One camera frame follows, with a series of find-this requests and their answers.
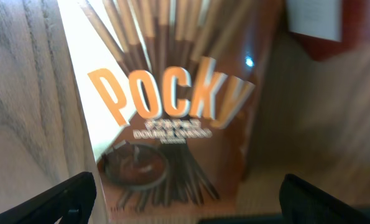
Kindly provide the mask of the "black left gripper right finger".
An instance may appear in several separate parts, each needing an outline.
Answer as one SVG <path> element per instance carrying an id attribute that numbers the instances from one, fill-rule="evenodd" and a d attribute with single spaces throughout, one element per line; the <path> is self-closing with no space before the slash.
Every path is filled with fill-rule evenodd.
<path id="1" fill-rule="evenodd" d="M 279 190 L 285 223 L 289 224 L 370 224 L 370 217 L 316 186 L 287 174 Z"/>

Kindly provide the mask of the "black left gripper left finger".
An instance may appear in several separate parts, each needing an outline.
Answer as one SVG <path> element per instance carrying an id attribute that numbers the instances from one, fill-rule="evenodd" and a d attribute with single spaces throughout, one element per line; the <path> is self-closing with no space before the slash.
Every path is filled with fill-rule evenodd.
<path id="1" fill-rule="evenodd" d="M 87 224 L 96 194 L 93 174 L 81 172 L 0 213 L 0 224 Z"/>

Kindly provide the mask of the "brown Pocky box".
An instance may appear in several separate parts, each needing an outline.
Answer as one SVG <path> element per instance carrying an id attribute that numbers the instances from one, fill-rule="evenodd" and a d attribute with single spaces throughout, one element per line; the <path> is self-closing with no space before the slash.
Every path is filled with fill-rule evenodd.
<path id="1" fill-rule="evenodd" d="M 277 0 L 63 0 L 110 223 L 236 209 Z"/>

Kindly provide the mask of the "red Hello Panda box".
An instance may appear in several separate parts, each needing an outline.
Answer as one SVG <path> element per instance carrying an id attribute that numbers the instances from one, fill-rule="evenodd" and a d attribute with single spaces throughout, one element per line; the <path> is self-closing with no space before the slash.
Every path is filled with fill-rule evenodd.
<path id="1" fill-rule="evenodd" d="M 370 43 L 370 0 L 286 0 L 289 32 L 316 61 Z"/>

